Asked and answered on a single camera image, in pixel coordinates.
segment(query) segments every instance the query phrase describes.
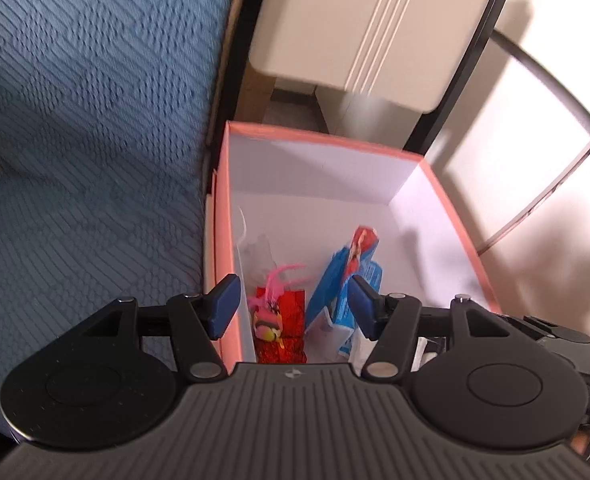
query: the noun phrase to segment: blue fabric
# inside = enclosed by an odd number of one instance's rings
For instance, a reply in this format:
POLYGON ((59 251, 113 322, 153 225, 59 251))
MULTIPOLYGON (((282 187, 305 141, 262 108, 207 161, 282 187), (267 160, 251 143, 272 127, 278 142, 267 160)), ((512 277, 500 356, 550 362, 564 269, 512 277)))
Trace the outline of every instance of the blue fabric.
POLYGON ((229 7, 0 0, 0 386, 117 296, 200 290, 201 159, 229 7))

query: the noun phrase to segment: white wall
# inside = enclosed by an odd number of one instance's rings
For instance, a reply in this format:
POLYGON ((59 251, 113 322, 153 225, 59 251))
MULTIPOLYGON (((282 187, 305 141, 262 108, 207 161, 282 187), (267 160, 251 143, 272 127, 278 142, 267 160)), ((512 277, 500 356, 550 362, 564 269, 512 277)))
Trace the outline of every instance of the white wall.
MULTIPOLYGON (((508 0, 498 28, 590 110, 590 0, 508 0)), ((317 95, 325 115, 332 116, 324 106, 328 92, 317 95)), ((335 114, 338 134, 403 144, 412 128, 406 110, 379 114, 374 110, 381 104, 361 98, 359 113, 352 115, 355 99, 344 98, 335 114), (377 124, 394 132, 389 118, 394 123, 395 115, 397 135, 378 139, 377 124)), ((490 43, 428 158, 482 247, 589 141, 537 79, 490 43)), ((539 313, 590 333, 590 156, 483 260, 505 310, 539 313)))

